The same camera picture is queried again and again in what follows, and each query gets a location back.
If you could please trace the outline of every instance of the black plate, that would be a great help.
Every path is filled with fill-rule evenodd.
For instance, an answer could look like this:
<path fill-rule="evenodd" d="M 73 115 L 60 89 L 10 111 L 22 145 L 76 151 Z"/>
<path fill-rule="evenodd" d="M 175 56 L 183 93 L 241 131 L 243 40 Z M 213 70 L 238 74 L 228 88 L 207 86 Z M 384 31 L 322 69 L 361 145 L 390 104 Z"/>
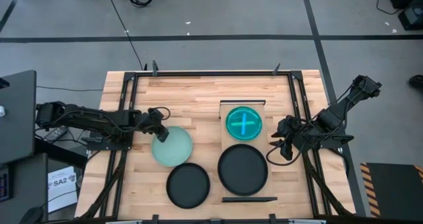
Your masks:
<path fill-rule="evenodd" d="M 210 191 L 210 179 L 200 165 L 184 163 L 169 174 L 166 191 L 174 205 L 185 209 L 194 208 L 206 200 Z"/>
<path fill-rule="evenodd" d="M 250 196 L 266 184 L 268 168 L 262 153 L 251 145 L 238 144 L 226 149 L 217 165 L 223 186 L 238 196 Z"/>

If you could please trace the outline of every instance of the gray concrete floor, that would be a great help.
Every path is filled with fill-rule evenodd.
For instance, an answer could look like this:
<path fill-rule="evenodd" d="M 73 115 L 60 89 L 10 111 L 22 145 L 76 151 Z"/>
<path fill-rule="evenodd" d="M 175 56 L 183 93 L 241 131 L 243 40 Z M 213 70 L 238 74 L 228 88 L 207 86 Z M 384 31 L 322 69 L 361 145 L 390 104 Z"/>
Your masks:
<path fill-rule="evenodd" d="M 0 0 L 0 16 L 11 1 Z M 153 0 L 144 9 L 132 7 L 128 0 L 114 2 L 132 36 L 311 35 L 303 0 Z M 321 35 L 422 33 L 404 31 L 396 15 L 376 10 L 376 0 L 310 2 Z M 387 0 L 381 7 L 393 10 Z M 0 32 L 0 38 L 84 36 L 125 36 L 110 0 L 19 0 Z M 134 46 L 142 62 L 154 59 L 160 69 L 273 69 L 278 63 L 280 69 L 321 69 L 312 40 L 134 42 Z M 422 73 L 422 46 L 419 40 L 323 41 L 336 95 L 358 74 L 383 84 L 380 97 L 359 104 L 349 114 L 347 132 L 356 137 L 350 143 L 355 167 L 363 161 L 423 166 L 423 95 L 406 83 Z M 107 71 L 139 69 L 129 42 L 0 43 L 0 58 L 1 75 L 35 69 L 38 85 L 72 89 L 101 89 Z M 61 100 L 97 108 L 100 98 L 101 92 L 37 90 L 37 102 Z M 77 148 L 72 143 L 62 146 Z M 50 218 L 70 218 L 74 208 Z"/>

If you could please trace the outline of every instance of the butcher block tabletop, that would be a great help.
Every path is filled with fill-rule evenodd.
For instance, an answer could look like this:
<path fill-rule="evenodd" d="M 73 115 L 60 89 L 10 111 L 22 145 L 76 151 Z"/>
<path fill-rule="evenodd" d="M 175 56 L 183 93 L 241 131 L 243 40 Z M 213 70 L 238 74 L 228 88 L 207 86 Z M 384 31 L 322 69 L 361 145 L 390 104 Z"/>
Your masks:
<path fill-rule="evenodd" d="M 107 74 L 100 109 L 118 109 L 125 71 Z M 328 106 L 319 70 L 303 70 L 303 81 L 311 115 Z M 128 86 L 125 109 L 129 107 L 131 81 Z M 295 91 L 301 101 L 299 85 Z M 273 196 L 278 200 L 258 203 L 222 203 L 226 190 L 219 180 L 217 162 L 222 154 L 221 100 L 265 100 L 265 119 L 268 141 L 276 132 L 278 122 L 287 115 L 294 115 L 287 76 L 185 76 L 140 77 L 137 84 L 135 109 L 146 112 L 148 108 L 166 106 L 171 117 L 164 126 L 180 126 L 191 136 L 194 148 L 187 162 L 203 167 L 210 177 L 210 192 L 203 204 L 193 209 L 175 206 L 166 193 L 166 181 L 171 167 L 164 167 L 151 154 L 152 135 L 135 132 L 132 149 L 126 161 L 122 197 L 118 219 L 268 219 L 312 218 L 302 158 L 287 167 L 270 165 Z M 299 103 L 301 116 L 304 111 Z M 293 156 L 298 150 L 293 147 Z M 323 172 L 328 187 L 351 212 L 355 212 L 350 187 L 341 157 L 327 150 L 320 150 Z M 75 216 L 84 214 L 104 187 L 110 151 L 101 151 L 87 163 Z M 120 152 L 116 155 L 116 165 Z M 277 163 L 287 161 L 275 151 L 270 159 Z M 316 196 L 319 212 L 324 214 L 321 192 L 317 185 Z M 107 215 L 111 215 L 115 191 L 109 195 Z"/>

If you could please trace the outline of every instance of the petri dish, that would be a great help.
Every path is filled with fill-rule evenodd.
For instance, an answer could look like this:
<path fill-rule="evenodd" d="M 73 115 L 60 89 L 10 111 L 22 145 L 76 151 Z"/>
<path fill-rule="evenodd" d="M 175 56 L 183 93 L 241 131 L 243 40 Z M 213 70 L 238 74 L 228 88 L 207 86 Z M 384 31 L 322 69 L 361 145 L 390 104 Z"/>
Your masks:
<path fill-rule="evenodd" d="M 262 119 L 254 109 L 240 106 L 228 113 L 226 129 L 235 139 L 250 141 L 260 134 Z"/>

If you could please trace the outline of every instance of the light green bowl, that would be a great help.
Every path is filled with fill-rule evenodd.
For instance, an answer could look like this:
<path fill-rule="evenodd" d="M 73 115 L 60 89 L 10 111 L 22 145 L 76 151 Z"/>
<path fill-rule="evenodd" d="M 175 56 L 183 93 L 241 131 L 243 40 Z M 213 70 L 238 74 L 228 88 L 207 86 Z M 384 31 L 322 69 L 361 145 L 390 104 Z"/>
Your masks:
<path fill-rule="evenodd" d="M 151 152 L 154 159 L 163 166 L 175 167 L 185 162 L 192 153 L 190 134 L 180 127 L 168 127 L 169 135 L 161 142 L 154 135 Z"/>

